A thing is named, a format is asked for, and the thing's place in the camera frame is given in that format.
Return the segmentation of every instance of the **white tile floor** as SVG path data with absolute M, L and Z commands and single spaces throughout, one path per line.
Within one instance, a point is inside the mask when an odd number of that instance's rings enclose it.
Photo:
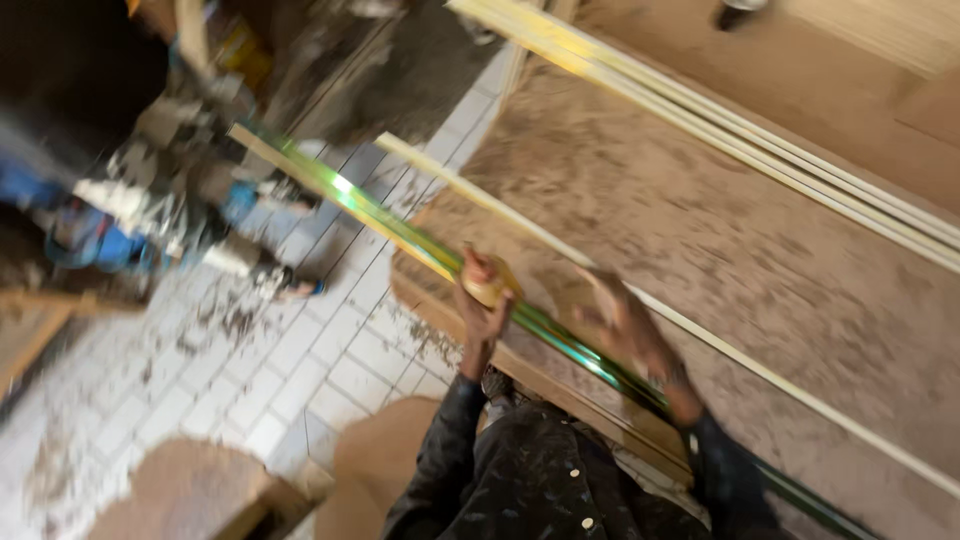
M 425 152 L 453 168 L 467 160 L 495 114 L 505 60 L 506 49 Z M 370 144 L 303 151 L 400 216 L 441 187 Z M 457 346 L 392 298 L 386 238 L 329 203 L 303 219 L 258 208 L 242 229 L 326 276 L 325 294 L 268 305 L 245 282 L 197 267 L 164 279 L 145 315 L 97 320 L 0 428 L 5 538 L 82 537 L 144 453 L 172 436 L 238 446 L 290 475 L 308 458 L 329 468 L 338 433 L 384 404 L 444 394 Z

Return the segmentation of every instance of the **wooden plank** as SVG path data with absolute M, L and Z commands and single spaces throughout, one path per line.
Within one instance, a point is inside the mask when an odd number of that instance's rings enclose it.
M 553 5 L 550 6 L 550 14 L 563 22 L 573 22 L 579 7 L 580 0 L 554 0 Z
M 21 309 L 60 308 L 77 315 L 99 312 L 140 313 L 145 306 L 129 302 L 102 300 L 92 291 L 82 295 L 57 291 L 25 291 L 23 289 L 0 290 L 0 308 L 17 307 Z
M 542 9 L 546 0 L 526 0 L 528 4 Z M 507 96 L 514 92 L 514 88 L 520 82 L 520 74 L 523 72 L 523 65 L 527 62 L 527 56 L 530 51 L 511 43 L 512 48 L 510 57 L 507 59 L 507 65 L 504 66 L 503 81 L 500 83 L 500 110 L 507 103 Z
M 417 315 L 462 342 L 463 321 L 453 307 L 452 288 L 446 280 L 397 252 L 391 288 Z M 507 329 L 492 362 L 497 369 L 639 455 L 668 477 L 682 485 L 692 482 L 683 442 L 672 427 L 624 400 L 585 368 L 523 329 Z
M 26 312 L 18 310 L 20 312 L 16 317 L 24 324 L 12 321 L 14 315 L 8 307 L 4 311 L 6 312 L 2 316 L 5 328 L 0 343 L 3 344 L 5 357 L 3 362 L 0 362 L 0 384 L 3 384 L 3 395 L 6 395 L 43 351 L 47 342 L 70 318 L 71 310 L 69 307 L 52 307 L 44 309 L 36 317 L 33 316 L 35 309 Z
M 960 61 L 954 0 L 786 0 L 778 8 L 926 77 Z
M 960 148 L 960 68 L 921 86 L 900 106 L 897 119 Z

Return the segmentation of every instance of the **paint-stained jacket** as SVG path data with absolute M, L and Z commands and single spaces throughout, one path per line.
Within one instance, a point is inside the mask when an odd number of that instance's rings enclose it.
M 711 538 L 685 510 L 640 489 L 589 428 L 550 404 L 522 405 L 477 436 L 486 401 L 463 376 L 450 385 L 383 539 Z M 785 538 L 756 469 L 708 412 L 682 436 L 713 538 Z

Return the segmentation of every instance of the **shoe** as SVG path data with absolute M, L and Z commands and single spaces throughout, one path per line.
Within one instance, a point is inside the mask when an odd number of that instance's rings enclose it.
M 495 367 L 488 365 L 480 379 L 480 388 L 483 389 L 483 393 L 490 401 L 500 396 L 509 398 L 514 393 L 514 380 Z

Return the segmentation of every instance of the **sawdust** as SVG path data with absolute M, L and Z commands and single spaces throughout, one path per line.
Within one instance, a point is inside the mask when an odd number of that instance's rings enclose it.
M 177 338 L 177 351 L 182 355 L 192 358 L 200 352 L 200 345 L 195 343 L 190 343 L 187 341 L 187 337 L 184 334 L 181 334 Z
M 419 319 L 406 317 L 399 307 L 393 307 L 391 314 L 395 320 L 398 316 L 410 320 L 410 337 L 420 342 L 418 347 L 420 357 L 423 357 L 424 352 L 429 347 L 434 350 L 436 356 L 444 361 L 444 364 L 452 368 L 457 367 L 463 357 L 464 348 L 446 332 L 439 331 Z
M 220 329 L 235 344 L 239 344 L 253 329 L 254 315 L 252 309 L 238 307 L 231 313 L 224 315 L 224 318 L 220 321 Z
M 143 372 L 140 373 L 140 381 L 143 382 L 143 385 L 146 386 L 150 379 L 154 376 L 154 359 L 150 358 L 147 360 L 147 367 L 143 368 Z
M 61 501 L 74 476 L 70 459 L 70 436 L 58 430 L 48 431 L 36 451 L 34 467 L 27 476 L 25 492 L 30 507 L 43 507 Z

